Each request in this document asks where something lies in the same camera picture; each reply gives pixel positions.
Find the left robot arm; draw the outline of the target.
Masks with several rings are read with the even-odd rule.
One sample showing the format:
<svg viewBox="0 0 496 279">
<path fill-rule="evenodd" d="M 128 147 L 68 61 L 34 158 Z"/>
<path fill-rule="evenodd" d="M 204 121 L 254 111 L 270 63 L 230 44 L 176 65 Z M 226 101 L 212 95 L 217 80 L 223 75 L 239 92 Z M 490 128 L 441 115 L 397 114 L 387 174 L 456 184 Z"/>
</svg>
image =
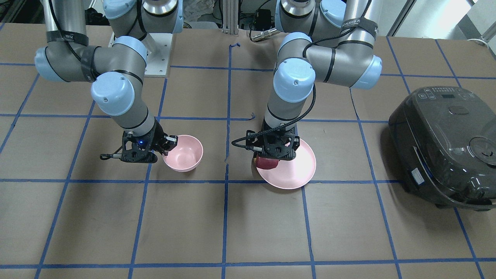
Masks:
<svg viewBox="0 0 496 279">
<path fill-rule="evenodd" d="M 316 83 L 370 89 L 380 78 L 382 60 L 374 43 L 381 0 L 279 0 L 275 26 L 286 32 L 277 52 L 273 90 L 262 129 L 232 145 L 274 159 L 292 160 L 298 149 L 296 122 Z"/>
</svg>

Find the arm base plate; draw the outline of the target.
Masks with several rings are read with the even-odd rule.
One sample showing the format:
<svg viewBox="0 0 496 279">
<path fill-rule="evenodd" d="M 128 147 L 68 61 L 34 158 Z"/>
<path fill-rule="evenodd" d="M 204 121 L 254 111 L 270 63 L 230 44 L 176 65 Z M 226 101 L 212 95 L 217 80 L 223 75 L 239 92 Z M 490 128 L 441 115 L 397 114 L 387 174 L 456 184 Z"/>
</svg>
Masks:
<svg viewBox="0 0 496 279">
<path fill-rule="evenodd" d="M 143 40 L 131 36 L 114 37 L 109 46 L 125 45 L 146 60 L 146 67 L 139 69 L 129 66 L 124 69 L 114 69 L 114 72 L 144 77 L 163 78 L 167 76 L 173 35 L 170 33 L 147 33 Z"/>
</svg>

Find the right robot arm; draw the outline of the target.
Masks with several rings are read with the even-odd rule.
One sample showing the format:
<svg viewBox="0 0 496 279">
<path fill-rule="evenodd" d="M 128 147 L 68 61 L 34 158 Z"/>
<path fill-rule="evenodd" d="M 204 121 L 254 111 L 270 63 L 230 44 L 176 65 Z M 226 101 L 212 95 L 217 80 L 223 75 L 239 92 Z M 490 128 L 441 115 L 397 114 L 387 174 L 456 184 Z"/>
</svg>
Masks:
<svg viewBox="0 0 496 279">
<path fill-rule="evenodd" d="M 36 51 L 40 76 L 56 82 L 89 82 L 98 107 L 122 129 L 122 146 L 102 159 L 151 162 L 166 155 L 177 136 L 166 134 L 141 93 L 147 57 L 156 51 L 151 33 L 183 29 L 181 0 L 105 0 L 103 9 L 115 40 L 112 46 L 89 44 L 81 0 L 42 1 L 47 46 Z"/>
</svg>

